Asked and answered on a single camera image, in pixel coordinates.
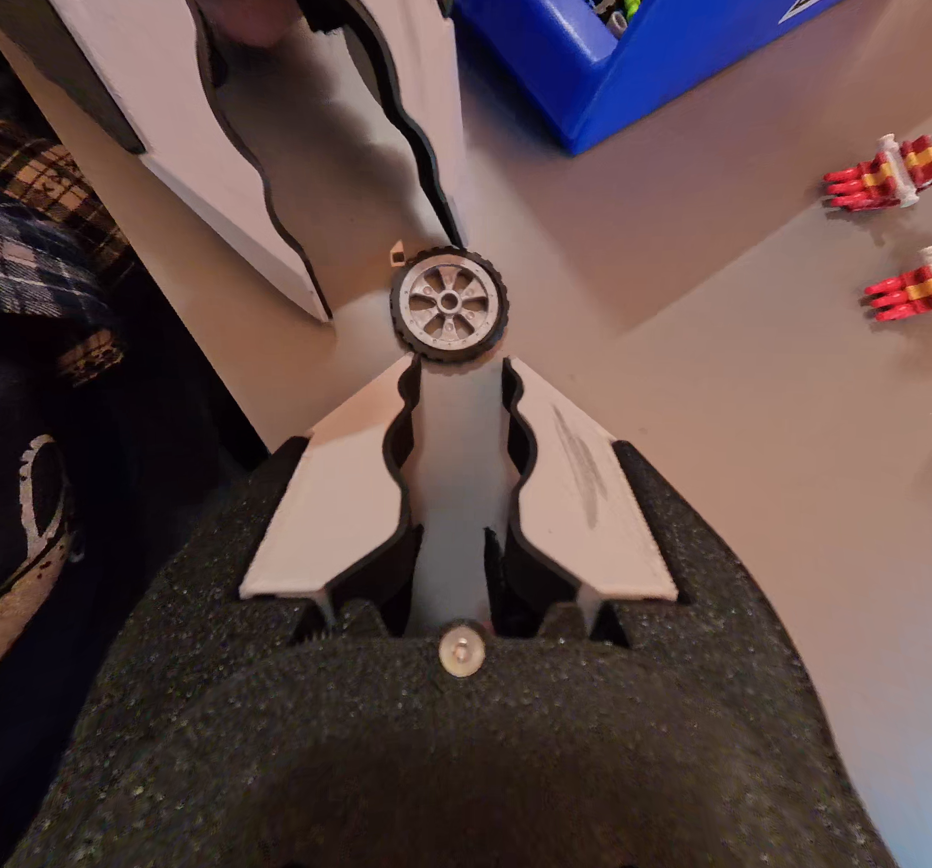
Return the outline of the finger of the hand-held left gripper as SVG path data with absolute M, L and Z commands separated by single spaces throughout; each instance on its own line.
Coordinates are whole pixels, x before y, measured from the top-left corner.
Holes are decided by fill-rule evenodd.
M 266 173 L 218 107 L 195 0 L 50 1 L 145 144 L 134 156 L 275 291 L 330 322 L 308 256 L 276 215 Z
M 465 145 L 455 27 L 443 0 L 336 0 L 364 46 L 382 109 L 412 152 L 422 192 L 452 245 L 460 217 Z

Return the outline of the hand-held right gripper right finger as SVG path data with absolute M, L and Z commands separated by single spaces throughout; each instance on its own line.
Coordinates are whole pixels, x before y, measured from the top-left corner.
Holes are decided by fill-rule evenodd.
M 623 639 L 618 602 L 674 604 L 680 591 L 619 457 L 619 440 L 520 359 L 502 362 L 507 454 L 517 479 L 504 540 L 487 529 L 491 628 L 542 635 L 562 606 L 583 636 Z

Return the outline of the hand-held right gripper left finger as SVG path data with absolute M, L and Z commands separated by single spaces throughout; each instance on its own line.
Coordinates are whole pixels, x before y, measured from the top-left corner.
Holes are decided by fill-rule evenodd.
M 423 529 L 402 466 L 414 448 L 421 375 L 421 357 L 407 354 L 311 427 L 241 600 L 309 600 L 326 622 L 367 601 L 392 635 L 404 633 Z

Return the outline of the black rubber toy tyre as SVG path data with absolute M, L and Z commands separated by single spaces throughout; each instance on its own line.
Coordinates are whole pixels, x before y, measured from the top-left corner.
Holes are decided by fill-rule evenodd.
M 402 343 L 443 365 L 491 351 L 508 326 L 510 301 L 494 265 L 452 245 L 422 251 L 397 268 L 390 315 Z

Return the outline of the grey toy wheel hub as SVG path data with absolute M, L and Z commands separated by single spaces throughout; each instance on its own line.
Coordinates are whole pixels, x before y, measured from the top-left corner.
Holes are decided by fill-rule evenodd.
M 428 256 L 404 275 L 397 310 L 402 333 L 441 356 L 478 351 L 505 310 L 491 271 L 458 252 Z

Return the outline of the blue plastic parts bin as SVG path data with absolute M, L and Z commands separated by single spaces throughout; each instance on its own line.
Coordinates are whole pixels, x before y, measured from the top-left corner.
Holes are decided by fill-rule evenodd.
M 580 154 L 839 1 L 643 0 L 619 38 L 583 0 L 454 3 Z

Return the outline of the red yellow toy foot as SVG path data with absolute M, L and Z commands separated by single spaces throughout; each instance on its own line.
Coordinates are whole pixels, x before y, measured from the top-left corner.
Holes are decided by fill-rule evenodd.
M 931 246 L 919 251 L 919 260 L 917 268 L 865 287 L 862 299 L 876 323 L 931 313 Z
M 931 186 L 931 137 L 886 134 L 867 161 L 823 176 L 827 207 L 849 213 L 906 208 Z

